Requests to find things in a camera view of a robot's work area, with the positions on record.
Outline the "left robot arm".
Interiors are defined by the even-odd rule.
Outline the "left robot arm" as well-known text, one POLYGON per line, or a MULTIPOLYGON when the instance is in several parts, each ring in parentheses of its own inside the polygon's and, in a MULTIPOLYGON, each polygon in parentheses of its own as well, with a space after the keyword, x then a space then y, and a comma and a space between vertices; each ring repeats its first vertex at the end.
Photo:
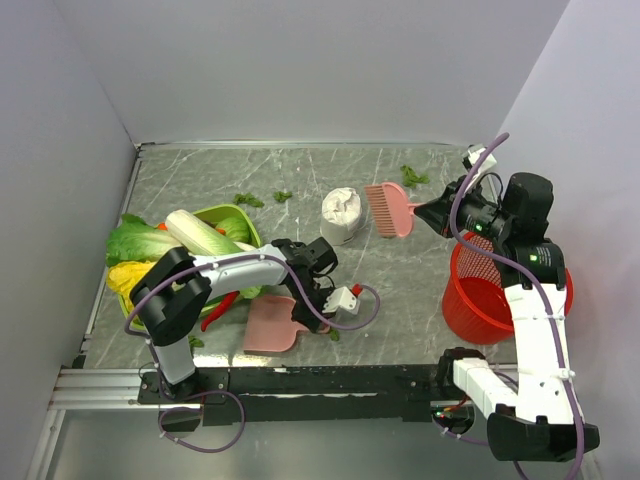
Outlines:
POLYGON ((291 320, 316 333, 327 326, 320 316, 334 291, 317 279, 337 265, 333 247, 322 237, 310 244, 280 239, 221 256, 197 257, 184 247, 169 250, 130 293, 132 314, 146 329, 163 395, 184 402, 197 391, 188 335, 210 300, 283 285, 294 299, 291 320))

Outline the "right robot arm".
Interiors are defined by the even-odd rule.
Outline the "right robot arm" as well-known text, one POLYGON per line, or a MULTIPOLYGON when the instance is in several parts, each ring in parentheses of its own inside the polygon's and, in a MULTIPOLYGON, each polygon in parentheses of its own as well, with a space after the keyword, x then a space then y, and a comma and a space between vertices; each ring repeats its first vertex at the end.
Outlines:
POLYGON ((487 440, 500 461, 580 462, 600 444, 573 390, 565 334, 567 273, 562 250, 546 238, 553 185, 537 174, 511 176, 494 203, 463 178, 450 183, 415 215, 445 238, 466 230, 491 243, 489 250, 460 239, 461 246, 491 259, 514 327, 518 388, 512 390, 477 357, 450 354, 436 375, 448 398, 466 393, 487 420, 487 440))

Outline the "pink dustpan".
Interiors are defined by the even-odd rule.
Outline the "pink dustpan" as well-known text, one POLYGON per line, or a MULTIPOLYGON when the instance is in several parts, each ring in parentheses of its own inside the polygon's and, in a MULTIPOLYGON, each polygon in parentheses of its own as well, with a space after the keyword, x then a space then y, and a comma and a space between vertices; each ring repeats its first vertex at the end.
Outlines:
POLYGON ((310 330, 292 317, 296 302, 285 296, 264 295, 251 301, 243 350, 270 355, 291 350, 299 333, 310 330))

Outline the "pink hand brush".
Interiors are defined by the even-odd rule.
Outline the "pink hand brush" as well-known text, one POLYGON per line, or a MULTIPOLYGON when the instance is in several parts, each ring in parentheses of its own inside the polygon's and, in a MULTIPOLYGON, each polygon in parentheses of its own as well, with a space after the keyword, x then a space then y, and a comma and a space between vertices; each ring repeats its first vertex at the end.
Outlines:
POLYGON ((420 203, 412 203, 403 187, 394 182, 364 187, 369 208, 378 234, 384 238, 405 238, 414 228, 414 210, 420 203))

